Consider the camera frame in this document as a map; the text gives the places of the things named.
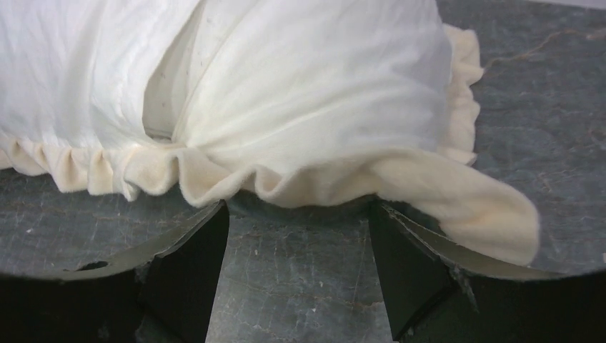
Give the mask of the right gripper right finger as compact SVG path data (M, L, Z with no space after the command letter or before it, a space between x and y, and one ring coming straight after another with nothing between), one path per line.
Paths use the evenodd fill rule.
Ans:
M395 342L472 342L470 306L442 260L381 204L369 211L369 233Z

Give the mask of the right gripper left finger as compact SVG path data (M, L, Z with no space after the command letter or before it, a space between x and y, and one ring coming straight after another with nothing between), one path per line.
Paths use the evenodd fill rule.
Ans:
M204 342L229 233L224 202L204 208L160 236L162 250L146 270L136 342Z

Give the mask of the grey pillowcase with cream ruffle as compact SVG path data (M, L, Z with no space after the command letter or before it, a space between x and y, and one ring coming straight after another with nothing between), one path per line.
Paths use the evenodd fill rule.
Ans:
M3 1L1 167L195 207L373 194L525 266L534 204L472 167L482 75L435 1Z

